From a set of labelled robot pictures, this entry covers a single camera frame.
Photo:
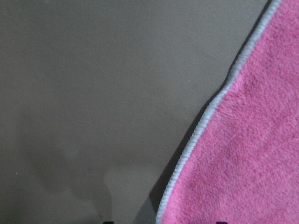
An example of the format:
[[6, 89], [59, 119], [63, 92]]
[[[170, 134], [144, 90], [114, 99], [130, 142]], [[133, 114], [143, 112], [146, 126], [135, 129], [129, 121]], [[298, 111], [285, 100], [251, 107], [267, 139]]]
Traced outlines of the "pink grey towel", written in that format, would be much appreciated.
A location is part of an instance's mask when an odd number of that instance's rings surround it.
[[205, 110], [158, 224], [299, 221], [299, 3], [273, 0]]

